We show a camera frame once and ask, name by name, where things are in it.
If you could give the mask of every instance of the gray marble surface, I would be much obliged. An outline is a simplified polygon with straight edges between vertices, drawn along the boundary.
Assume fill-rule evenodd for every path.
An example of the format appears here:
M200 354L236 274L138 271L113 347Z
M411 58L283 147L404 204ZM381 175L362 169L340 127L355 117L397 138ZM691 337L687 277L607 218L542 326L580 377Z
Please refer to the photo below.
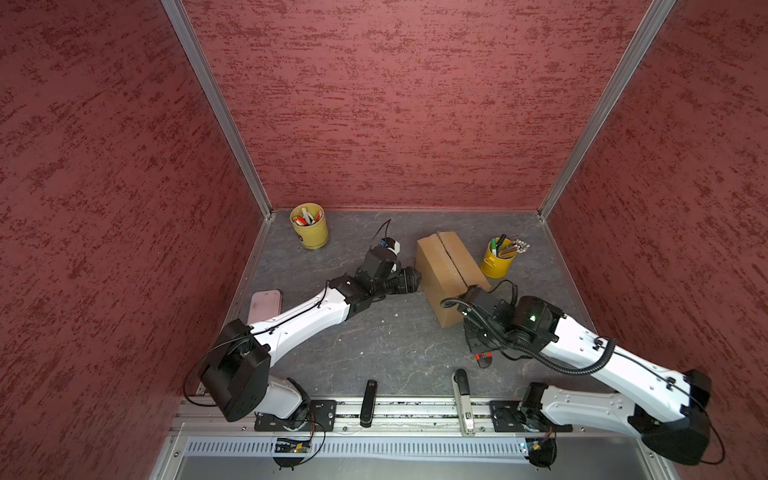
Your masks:
M286 311L318 293L326 280L344 273L353 275L376 229L389 218L389 235L402 245L399 258L403 266L413 265L416 241L436 231L455 231L478 262L488 241L502 233L530 243L528 252L512 263L507 278L518 284L520 296L539 296L577 318L574 301L534 214L328 210L329 242L319 250L301 246L288 214L277 212L270 227L243 306L243 319L254 292L280 290ZM489 280L493 286L500 281ZM505 298L510 293L508 284L495 292ZM480 369L468 351L461 325L443 329L420 291L388 296L313 336L285 355L270 373L292 377L315 397L361 396L367 379L379 382L379 395L452 396L450 378L457 368L467 371L475 396L520 398L530 382L605 390L596 380L562 376L534 360L510 362L497 355L489 368Z

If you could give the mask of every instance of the yellow bucket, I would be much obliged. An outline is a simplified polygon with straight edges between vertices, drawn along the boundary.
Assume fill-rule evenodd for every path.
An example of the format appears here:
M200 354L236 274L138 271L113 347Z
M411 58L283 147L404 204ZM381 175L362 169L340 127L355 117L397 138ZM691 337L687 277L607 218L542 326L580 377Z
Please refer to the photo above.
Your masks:
M293 219L296 218L296 216L301 215L302 208L306 208L306 211L312 215L312 218L317 217L319 212L323 212L323 218L321 218L314 225L296 225L296 223L293 222ZM326 212L320 205L301 204L294 208L293 211L291 211L290 218L288 220L290 220L291 225L293 225L293 229L299 236L299 242L301 242L305 248L316 250L328 243L328 224L326 223Z
M496 255L493 254L491 251L491 240L488 242L488 249L485 251L485 258L482 261L482 264L480 265L480 270L485 274L485 276L488 276L490 278L502 278L504 275L507 274L507 270L509 270L509 266L512 265L512 261L515 259L512 258L498 258ZM509 247L512 245L512 240L509 240L508 238L504 239L504 244L502 244L498 250Z

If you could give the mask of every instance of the pale yellow bucket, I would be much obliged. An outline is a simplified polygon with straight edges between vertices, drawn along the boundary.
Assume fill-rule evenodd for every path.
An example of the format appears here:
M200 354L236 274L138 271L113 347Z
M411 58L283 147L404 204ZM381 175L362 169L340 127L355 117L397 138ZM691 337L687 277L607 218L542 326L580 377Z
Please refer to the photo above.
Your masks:
M314 225L296 225L293 222L293 218L301 214L302 208L306 208L306 211L312 215L312 218L317 217L319 212L323 212L323 218L321 218ZM294 208L293 211L291 211L290 218L288 220L290 221L291 225L293 225L293 229L296 231L296 234L299 236L299 242L301 242L305 248L316 250L328 243L328 224L326 223L326 212L320 205L301 204Z
M498 242L499 238L501 237L496 237L494 240ZM502 278L507 274L507 270L509 270L509 266L512 265L512 261L515 259L515 257L498 258L491 251L491 242L493 242L493 240L488 242L488 248L485 250L485 258L480 265L480 270L485 274L485 276L490 278ZM512 240L505 238L504 244L502 244L501 247L497 249L497 251L501 250L502 248L509 247L510 245L512 245Z

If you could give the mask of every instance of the brown box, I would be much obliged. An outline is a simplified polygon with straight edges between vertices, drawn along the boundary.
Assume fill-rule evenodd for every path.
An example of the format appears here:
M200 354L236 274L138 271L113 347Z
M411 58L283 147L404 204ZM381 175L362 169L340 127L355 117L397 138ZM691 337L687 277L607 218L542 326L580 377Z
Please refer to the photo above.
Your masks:
M463 322L455 306L440 306L443 299L463 295L470 285L479 285L486 291L491 289L456 232L438 232L419 240L415 266L422 274L422 290L443 328Z

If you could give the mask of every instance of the textured red wall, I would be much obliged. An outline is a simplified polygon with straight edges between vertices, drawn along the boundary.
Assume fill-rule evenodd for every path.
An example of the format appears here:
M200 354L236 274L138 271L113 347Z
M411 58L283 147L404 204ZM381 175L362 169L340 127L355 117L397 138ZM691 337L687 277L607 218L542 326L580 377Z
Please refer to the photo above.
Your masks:
M602 334L711 375L729 459L688 478L768 472L766 25L762 0L678 0L550 217Z
M0 477L143 480L260 214L160 2L0 22Z
M648 0L187 0L270 200L536 209Z

